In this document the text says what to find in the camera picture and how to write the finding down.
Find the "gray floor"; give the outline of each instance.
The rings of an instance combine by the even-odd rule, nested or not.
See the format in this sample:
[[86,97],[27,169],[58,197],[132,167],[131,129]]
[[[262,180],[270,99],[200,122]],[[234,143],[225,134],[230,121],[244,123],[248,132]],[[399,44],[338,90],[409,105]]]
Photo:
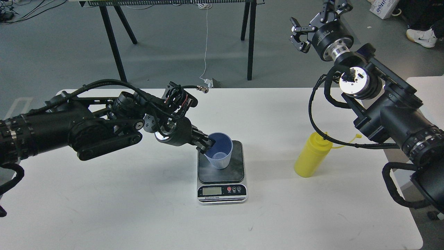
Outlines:
[[[15,10],[25,14],[38,2]],[[313,86],[333,64],[321,61],[314,49],[303,54],[293,47],[288,40],[289,18],[308,24],[321,4],[321,0],[274,0],[258,6],[252,81],[246,80],[248,42],[240,41],[243,4],[214,4],[208,11],[203,78],[214,78],[225,88]],[[407,40],[400,17],[381,20],[369,12],[366,0],[355,0],[353,5],[354,10],[342,17],[355,36],[352,49],[373,44],[378,59],[404,79],[443,75],[444,43],[423,48]],[[114,10],[108,9],[130,83],[139,88],[163,88],[169,81],[202,84],[205,10],[193,5],[123,7],[139,41],[133,45]],[[29,108],[38,108],[61,89],[119,78],[98,8],[68,2],[31,20],[0,25],[0,37],[1,118],[19,97],[32,97]],[[12,115],[22,108],[18,103]],[[412,212],[424,238],[422,249],[444,249],[443,222],[428,221],[425,212]]]

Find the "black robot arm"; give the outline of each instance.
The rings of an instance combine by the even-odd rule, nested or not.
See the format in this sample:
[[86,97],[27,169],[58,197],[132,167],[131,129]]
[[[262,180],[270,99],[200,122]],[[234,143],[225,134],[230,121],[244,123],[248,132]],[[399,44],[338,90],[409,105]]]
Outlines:
[[[121,92],[118,97],[77,97],[106,85],[124,86],[135,93]],[[188,143],[205,153],[213,142],[185,117],[187,110],[197,105],[197,99],[184,90],[188,88],[208,92],[205,87],[170,82],[163,97],[158,98],[128,83],[105,79],[73,93],[63,91],[40,109],[0,120],[0,167],[17,173],[0,186],[0,195],[24,176],[23,169],[16,164],[19,160],[68,145],[80,160],[86,161],[139,143],[141,128],[155,133],[159,142],[175,146]],[[92,112],[89,108],[94,105],[104,108]],[[0,217],[5,215],[0,206]]]
[[[413,164],[389,162],[384,166],[382,174],[392,198],[402,206],[421,208],[432,204],[444,212],[444,132],[418,111],[423,103],[415,96],[416,89],[378,61],[372,45],[365,44],[356,52],[349,50],[353,45],[353,37],[339,18],[341,13],[349,10],[351,5],[347,1],[326,1],[322,12],[306,27],[301,27],[296,19],[291,18],[293,34],[290,40],[296,48],[308,52],[310,45],[313,45],[322,60],[333,60],[335,63],[313,89],[309,102],[313,127],[326,140],[334,143],[368,149],[399,147]],[[301,35],[307,35],[306,41],[300,40]],[[311,102],[314,92],[324,81],[326,99],[336,107],[352,109],[357,115],[355,127],[377,144],[343,143],[325,135],[316,127],[311,117]],[[339,84],[345,102],[330,96],[333,82]],[[382,95],[367,109],[356,100],[373,99],[382,88]],[[396,144],[384,143],[389,138]],[[391,169],[415,171],[411,181],[425,200],[404,200],[390,177]]]

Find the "yellow bottle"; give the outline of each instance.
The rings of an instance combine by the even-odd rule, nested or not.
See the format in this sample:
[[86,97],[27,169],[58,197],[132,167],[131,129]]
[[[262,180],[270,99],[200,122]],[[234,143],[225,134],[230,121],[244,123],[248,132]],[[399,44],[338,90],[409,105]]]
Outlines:
[[321,135],[314,132],[297,158],[294,171],[302,177],[312,176],[332,147],[332,142],[324,140]]

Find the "digital scale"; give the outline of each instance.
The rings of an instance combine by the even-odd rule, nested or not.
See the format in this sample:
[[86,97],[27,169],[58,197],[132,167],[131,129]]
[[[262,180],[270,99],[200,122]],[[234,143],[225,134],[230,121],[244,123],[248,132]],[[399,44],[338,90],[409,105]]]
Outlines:
[[233,141],[228,166],[217,169],[198,153],[197,199],[204,205],[243,203],[247,199],[242,143]]

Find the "blue cup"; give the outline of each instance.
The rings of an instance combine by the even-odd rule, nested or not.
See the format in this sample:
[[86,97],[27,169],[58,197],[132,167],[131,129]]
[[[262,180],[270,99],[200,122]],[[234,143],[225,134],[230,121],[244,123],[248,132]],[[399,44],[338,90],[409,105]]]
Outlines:
[[233,151],[233,141],[224,133],[212,133],[208,138],[215,141],[204,155],[208,161],[217,169],[224,169],[228,166]]

